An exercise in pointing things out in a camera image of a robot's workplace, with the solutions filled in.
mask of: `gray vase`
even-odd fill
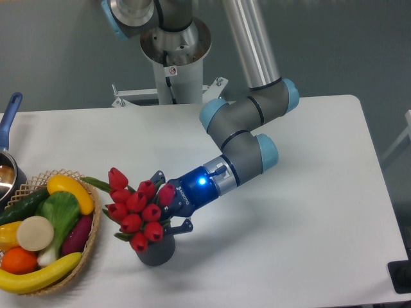
[[[161,241],[150,243],[145,252],[137,252],[137,256],[145,265],[159,266],[170,260],[174,251],[174,235],[166,235]]]

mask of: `fake fruit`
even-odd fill
[[[51,243],[53,237],[53,225],[41,216],[26,218],[17,229],[19,245],[29,252],[37,252],[44,249]]]
[[[17,229],[20,224],[21,221],[16,221],[0,226],[0,250],[6,252],[19,245],[19,242],[17,242]]]
[[[22,275],[35,271],[37,267],[37,256],[21,247],[15,247],[7,251],[1,260],[3,271]]]
[[[34,215],[40,202],[47,199],[49,193],[45,187],[32,192],[23,199],[16,202],[12,207],[8,207],[0,215],[0,225],[24,220]]]
[[[80,206],[80,213],[82,215],[89,215],[94,210],[94,204],[89,193],[79,182],[70,176],[52,176],[47,182],[47,190],[49,194],[53,194],[57,191],[67,191],[72,193],[77,198]]]
[[[0,269],[0,289],[19,294],[37,291],[66,276],[81,258],[80,252],[70,253],[45,268],[25,275],[14,275]]]
[[[64,240],[62,245],[62,255],[69,255],[73,252],[82,252],[89,239],[91,227],[92,218],[90,216],[82,216]]]
[[[61,245],[76,225],[79,211],[76,197],[67,191],[54,192],[44,202],[40,215],[50,221],[55,233],[50,245],[39,253],[37,262],[41,267],[50,265],[60,257]]]

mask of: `woven basket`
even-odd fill
[[[74,277],[80,272],[84,264],[87,262],[87,259],[90,255],[90,252],[92,250],[93,244],[96,239],[98,226],[100,224],[100,216],[101,216],[100,215],[101,214],[100,198],[94,186],[89,185],[79,180],[79,178],[83,176],[79,172],[61,169],[60,171],[57,171],[57,170],[46,171],[45,173],[41,173],[38,176],[33,176],[31,180],[28,180],[25,184],[22,184],[20,186],[20,189],[15,192],[14,196],[12,196],[12,199],[7,203],[6,208],[12,207],[14,203],[24,198],[25,196],[27,196],[29,193],[36,191],[40,187],[46,186],[49,178],[57,174],[67,175],[67,176],[70,176],[71,178],[76,179],[85,188],[85,190],[89,192],[94,202],[94,212],[93,212],[93,219],[92,219],[92,227],[91,227],[91,231],[89,234],[89,240],[87,241],[85,245],[80,263],[74,268],[74,270],[70,274],[65,276],[63,279],[60,279],[59,281],[55,282],[54,284],[51,284],[43,289],[40,289],[32,293],[25,293],[24,295],[31,295],[31,296],[46,295],[46,294],[50,294],[52,292],[58,291],[62,289],[64,286],[66,286],[70,281],[72,281],[72,279],[74,279]],[[0,250],[0,264],[1,264],[1,259],[3,258],[3,255],[4,255],[4,252]]]

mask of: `banana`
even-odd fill
[[[18,294],[38,291],[72,271],[81,258],[81,252],[70,253],[45,268],[24,275],[14,275],[0,269],[0,289]]]

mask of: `blue light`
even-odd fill
[[[204,185],[205,183],[207,183],[207,180],[206,178],[201,177],[197,180],[197,183],[199,183],[200,185]]]

